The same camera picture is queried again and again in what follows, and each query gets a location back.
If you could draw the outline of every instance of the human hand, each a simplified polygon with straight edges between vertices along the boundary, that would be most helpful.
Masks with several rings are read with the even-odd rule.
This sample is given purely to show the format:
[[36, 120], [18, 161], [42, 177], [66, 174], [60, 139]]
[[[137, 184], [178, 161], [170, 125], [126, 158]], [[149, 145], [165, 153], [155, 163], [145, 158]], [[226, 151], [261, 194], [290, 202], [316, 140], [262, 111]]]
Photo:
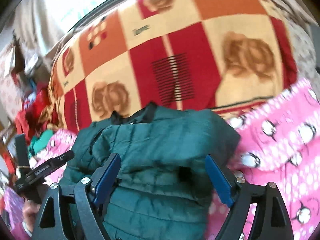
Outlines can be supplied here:
[[32, 200], [25, 201], [23, 208], [22, 208], [22, 215], [23, 219], [26, 223], [27, 229], [32, 233], [33, 232], [33, 226], [36, 222], [36, 215], [39, 212], [40, 209], [39, 204], [36, 204]]

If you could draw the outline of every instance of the pink sleeve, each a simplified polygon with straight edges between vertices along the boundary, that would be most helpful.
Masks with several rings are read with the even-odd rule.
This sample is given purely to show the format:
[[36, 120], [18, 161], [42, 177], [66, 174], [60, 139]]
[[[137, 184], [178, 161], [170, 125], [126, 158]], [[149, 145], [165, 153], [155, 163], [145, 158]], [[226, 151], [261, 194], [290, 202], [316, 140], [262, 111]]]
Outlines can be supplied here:
[[31, 237], [25, 232], [22, 222], [18, 223], [11, 233], [16, 240], [31, 240]]

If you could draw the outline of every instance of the checkered blanket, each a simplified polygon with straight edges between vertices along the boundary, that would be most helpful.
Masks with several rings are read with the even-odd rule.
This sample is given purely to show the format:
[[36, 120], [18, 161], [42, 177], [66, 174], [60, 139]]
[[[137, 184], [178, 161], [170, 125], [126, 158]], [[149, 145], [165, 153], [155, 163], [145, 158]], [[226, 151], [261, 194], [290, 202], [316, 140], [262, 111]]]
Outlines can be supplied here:
[[51, 109], [73, 132], [150, 101], [237, 115], [296, 81], [286, 24], [270, 0], [129, 0], [65, 45]]

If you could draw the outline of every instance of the metal screw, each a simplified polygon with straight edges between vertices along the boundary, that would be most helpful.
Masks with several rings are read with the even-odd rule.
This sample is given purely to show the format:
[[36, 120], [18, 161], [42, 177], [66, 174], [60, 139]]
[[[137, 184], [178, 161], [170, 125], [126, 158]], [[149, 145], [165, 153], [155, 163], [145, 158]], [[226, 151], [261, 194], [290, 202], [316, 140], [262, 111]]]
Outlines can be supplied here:
[[270, 183], [269, 183], [269, 186], [272, 187], [272, 188], [276, 188], [276, 187], [277, 187], [277, 184], [274, 183], [274, 182], [270, 182]]
[[56, 189], [58, 187], [58, 184], [57, 183], [52, 183], [51, 185], [50, 185], [50, 188], [51, 189]]
[[245, 183], [245, 179], [243, 177], [238, 177], [237, 178], [237, 182], [240, 184], [244, 184]]
[[90, 181], [90, 178], [87, 178], [87, 177], [81, 179], [82, 184], [87, 184], [89, 181]]

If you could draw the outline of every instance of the blue gripper pad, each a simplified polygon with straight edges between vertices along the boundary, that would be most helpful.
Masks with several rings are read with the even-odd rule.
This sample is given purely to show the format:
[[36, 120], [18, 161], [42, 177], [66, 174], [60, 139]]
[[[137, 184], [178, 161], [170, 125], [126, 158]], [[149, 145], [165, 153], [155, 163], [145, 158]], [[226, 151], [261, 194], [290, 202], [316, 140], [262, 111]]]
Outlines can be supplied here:
[[97, 208], [106, 202], [107, 197], [112, 192], [112, 186], [121, 167], [121, 158], [119, 154], [112, 153], [106, 163], [96, 169], [92, 174], [91, 193], [94, 196], [93, 205]]
[[219, 166], [216, 164], [216, 162], [213, 160], [211, 155], [207, 155], [205, 158], [205, 170], [209, 175], [212, 185], [214, 189], [217, 191], [217, 194], [221, 202], [226, 204], [229, 208], [231, 208], [235, 201], [231, 193], [230, 182], [228, 181], [226, 176], [223, 174]]

